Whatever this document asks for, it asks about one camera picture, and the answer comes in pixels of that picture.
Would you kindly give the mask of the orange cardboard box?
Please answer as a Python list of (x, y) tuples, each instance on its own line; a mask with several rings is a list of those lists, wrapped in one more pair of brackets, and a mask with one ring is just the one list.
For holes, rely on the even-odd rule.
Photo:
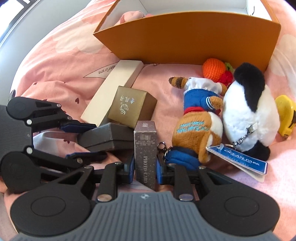
[[(120, 24), (127, 11), (145, 17)], [(265, 70), (280, 30), (267, 1), (116, 1), (94, 36), (118, 58), (145, 64), (217, 58)]]

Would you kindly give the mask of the dark grey box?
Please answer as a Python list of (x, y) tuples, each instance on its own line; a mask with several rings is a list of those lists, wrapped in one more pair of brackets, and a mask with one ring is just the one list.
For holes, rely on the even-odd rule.
[(133, 131), (128, 126), (107, 123), (79, 134), (77, 142), (91, 152), (131, 150), (134, 148)]

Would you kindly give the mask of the long white box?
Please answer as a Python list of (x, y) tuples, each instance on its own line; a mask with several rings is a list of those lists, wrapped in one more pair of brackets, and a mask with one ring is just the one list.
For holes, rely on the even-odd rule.
[(142, 61), (120, 60), (92, 97), (81, 120), (97, 126), (104, 123), (118, 87), (132, 87), (143, 67)]

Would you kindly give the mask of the panda plush toy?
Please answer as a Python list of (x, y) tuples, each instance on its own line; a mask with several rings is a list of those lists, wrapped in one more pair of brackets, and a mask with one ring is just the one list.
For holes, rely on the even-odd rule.
[(230, 144), (241, 153), (267, 161), (280, 116), (263, 73), (250, 63), (234, 71), (223, 99), (222, 121)]

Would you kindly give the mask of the window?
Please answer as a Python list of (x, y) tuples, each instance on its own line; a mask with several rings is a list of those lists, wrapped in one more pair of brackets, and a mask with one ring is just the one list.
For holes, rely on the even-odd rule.
[(1, 1), (1, 46), (16, 28), (16, 25), (39, 3), (30, 1)]

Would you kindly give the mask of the blue ocean park tag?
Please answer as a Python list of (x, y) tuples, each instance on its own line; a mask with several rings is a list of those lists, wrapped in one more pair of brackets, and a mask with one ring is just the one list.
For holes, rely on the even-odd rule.
[(233, 166), (236, 166), (256, 181), (261, 183), (264, 182), (268, 169), (268, 163), (266, 161), (247, 156), (236, 149), (233, 149), (233, 147), (228, 144), (209, 146), (206, 147), (206, 150), (222, 160), (229, 162)]

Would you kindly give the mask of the orange crochet fruit toy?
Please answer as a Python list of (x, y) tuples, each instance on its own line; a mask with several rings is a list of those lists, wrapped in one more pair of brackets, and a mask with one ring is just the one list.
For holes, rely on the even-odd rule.
[(220, 82), (229, 87), (233, 82), (234, 69), (228, 62), (216, 58), (207, 59), (202, 65), (203, 76), (213, 82)]

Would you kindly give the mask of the grey photo card box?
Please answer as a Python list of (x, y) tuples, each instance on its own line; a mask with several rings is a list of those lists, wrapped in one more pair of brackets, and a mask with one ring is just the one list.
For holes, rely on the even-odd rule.
[(134, 129), (134, 158), (136, 180), (155, 190), (157, 130), (154, 121), (139, 120)]

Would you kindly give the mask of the brown raccoon plush toy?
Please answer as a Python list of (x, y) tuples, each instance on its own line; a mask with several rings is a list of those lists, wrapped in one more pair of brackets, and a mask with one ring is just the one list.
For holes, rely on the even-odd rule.
[(184, 90), (184, 112), (175, 126), (172, 147), (164, 154), (164, 160), (193, 171), (210, 162), (207, 148), (222, 142), (219, 113), (227, 87), (200, 77), (171, 77), (169, 83)]

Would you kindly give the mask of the pink folded cloth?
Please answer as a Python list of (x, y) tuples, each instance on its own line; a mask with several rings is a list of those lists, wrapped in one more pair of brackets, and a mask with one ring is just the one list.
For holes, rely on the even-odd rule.
[(127, 11), (120, 17), (119, 23), (122, 24), (129, 21), (142, 19), (144, 17), (145, 17), (145, 14), (141, 11)]

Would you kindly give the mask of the gold square box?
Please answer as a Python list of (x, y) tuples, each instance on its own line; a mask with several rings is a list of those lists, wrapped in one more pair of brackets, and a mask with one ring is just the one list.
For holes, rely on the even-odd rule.
[(149, 121), (153, 115), (157, 99), (149, 92), (119, 86), (108, 119), (135, 128), (138, 121)]

